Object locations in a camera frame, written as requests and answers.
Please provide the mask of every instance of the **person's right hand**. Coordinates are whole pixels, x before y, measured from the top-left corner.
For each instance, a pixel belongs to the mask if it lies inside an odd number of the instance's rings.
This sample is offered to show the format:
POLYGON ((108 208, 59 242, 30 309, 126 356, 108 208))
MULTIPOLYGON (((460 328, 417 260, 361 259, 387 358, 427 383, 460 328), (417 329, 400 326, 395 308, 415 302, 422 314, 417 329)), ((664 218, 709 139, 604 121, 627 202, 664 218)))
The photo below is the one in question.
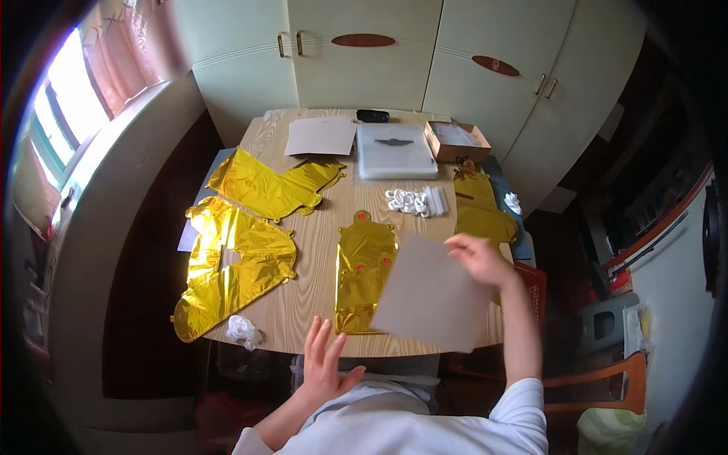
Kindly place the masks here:
POLYGON ((502 290, 520 279, 513 265, 498 254, 489 239, 457 234, 447 239, 445 245, 452 248, 450 257, 460 261, 478 282, 502 290))

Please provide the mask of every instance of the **brown oval emblem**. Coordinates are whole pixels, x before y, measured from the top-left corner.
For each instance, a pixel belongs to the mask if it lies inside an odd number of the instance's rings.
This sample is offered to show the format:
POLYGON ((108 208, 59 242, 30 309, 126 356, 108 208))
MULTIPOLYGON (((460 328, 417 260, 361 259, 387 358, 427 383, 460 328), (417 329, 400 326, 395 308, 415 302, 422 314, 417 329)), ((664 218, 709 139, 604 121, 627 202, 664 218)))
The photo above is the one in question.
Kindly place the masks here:
POLYGON ((483 68, 487 68, 496 73, 505 74, 506 76, 520 76, 521 73, 506 62, 502 62, 496 58, 486 57, 485 55, 473 55, 472 61, 476 62, 483 68))
POLYGON ((373 33, 353 33, 351 35, 337 36, 331 42, 339 46, 382 47, 391 46, 395 43, 395 39, 373 33))

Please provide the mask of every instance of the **deflated foil balloon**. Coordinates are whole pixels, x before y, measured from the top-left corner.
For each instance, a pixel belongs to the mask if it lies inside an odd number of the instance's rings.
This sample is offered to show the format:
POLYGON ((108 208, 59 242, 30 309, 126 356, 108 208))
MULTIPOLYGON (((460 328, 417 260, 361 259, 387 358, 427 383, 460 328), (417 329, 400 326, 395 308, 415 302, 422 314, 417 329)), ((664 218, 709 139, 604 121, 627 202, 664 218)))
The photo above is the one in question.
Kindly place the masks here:
POLYGON ((187 290, 172 322, 189 343, 287 278, 294 278, 293 231, 258 220, 220 197, 206 197, 186 212, 199 232, 189 257, 187 290), (220 268, 221 249, 240 260, 220 268))
POLYGON ((278 174, 238 148, 213 172, 207 187, 250 209, 262 218, 278 223, 298 209, 309 215, 321 202, 322 191, 345 174, 337 162, 303 162, 278 174))
POLYGON ((397 253, 393 227, 375 223, 369 212, 359 210, 351 226, 339 228, 334 309, 337 333, 378 333, 369 328, 369 322, 397 253))
POLYGON ((457 206, 456 234, 464 232, 491 239, 495 248, 500 243, 516 241, 518 225, 510 215, 498 210, 490 176, 478 172, 473 162, 468 159, 462 169, 455 170, 454 186, 457 206))

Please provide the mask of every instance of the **crumpled white tissue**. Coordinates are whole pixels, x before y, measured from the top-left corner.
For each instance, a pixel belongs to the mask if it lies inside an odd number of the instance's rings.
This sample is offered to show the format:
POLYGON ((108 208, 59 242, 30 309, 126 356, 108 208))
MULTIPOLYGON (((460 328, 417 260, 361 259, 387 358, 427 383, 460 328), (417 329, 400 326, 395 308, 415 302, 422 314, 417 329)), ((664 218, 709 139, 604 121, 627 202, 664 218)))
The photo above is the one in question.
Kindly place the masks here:
POLYGON ((390 210, 399 210, 403 213, 421 215, 422 218, 430 216, 424 193, 395 189, 385 191, 384 196, 388 199, 387 206, 390 210))
POLYGON ((518 200, 518 195, 516 193, 508 193, 505 195, 505 204, 508 208, 513 210, 516 215, 520 215, 522 213, 521 206, 519 204, 520 202, 521 201, 518 200))
POLYGON ((235 314, 228 319, 228 331, 225 334, 235 341, 245 339, 243 346, 248 351, 254 350, 256 344, 263 339, 260 330, 258 330, 255 324, 248 318, 235 314))

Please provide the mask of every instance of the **wood grain tabletop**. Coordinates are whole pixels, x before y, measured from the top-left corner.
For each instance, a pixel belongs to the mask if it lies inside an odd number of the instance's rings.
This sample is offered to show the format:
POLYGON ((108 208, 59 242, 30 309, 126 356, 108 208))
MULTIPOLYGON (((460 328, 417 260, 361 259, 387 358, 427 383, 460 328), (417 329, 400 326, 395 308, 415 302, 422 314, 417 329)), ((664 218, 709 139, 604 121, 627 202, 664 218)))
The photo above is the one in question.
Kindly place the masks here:
MULTIPOLYGON (((428 120, 449 121, 449 117, 422 114, 409 111, 393 111, 390 122, 425 125, 428 120)), ((306 157, 287 157, 283 154, 288 141, 288 125, 297 119, 321 116, 346 115, 355 122, 355 109, 309 109, 292 108, 267 111, 263 117, 254 119, 240 147, 277 173, 291 169, 306 157)), ((440 163, 436 181, 364 181, 359 178, 356 153, 349 157, 336 157, 347 167, 346 177, 325 190, 323 201, 313 214, 301 216, 297 213, 281 220, 281 229, 293 229, 293 241, 298 248, 294 280, 278 285, 258 298, 237 314, 251 320, 263 334, 259 349, 303 353, 306 334, 314 316, 333 319, 334 296, 336 292, 336 244, 339 241, 338 228, 353 222, 357 210, 367 210, 373 221, 395 226, 397 240, 404 231, 415 231, 428 237, 446 239, 455 230, 455 191, 453 165, 440 163), (450 212, 444 216, 423 219, 407 213, 387 209, 384 192, 402 188, 407 191, 422 191, 423 186, 442 186, 448 200, 450 212)), ((501 244, 502 254, 512 260, 508 244, 501 244)), ((480 338, 480 346, 503 342, 503 327, 500 306, 492 304, 488 324, 480 338)), ((225 335, 227 320, 208 331, 204 337, 216 341, 236 344, 225 335)), ((444 352, 441 348, 427 346, 412 340, 400 340, 387 334, 349 335, 342 357, 397 357, 444 352)))

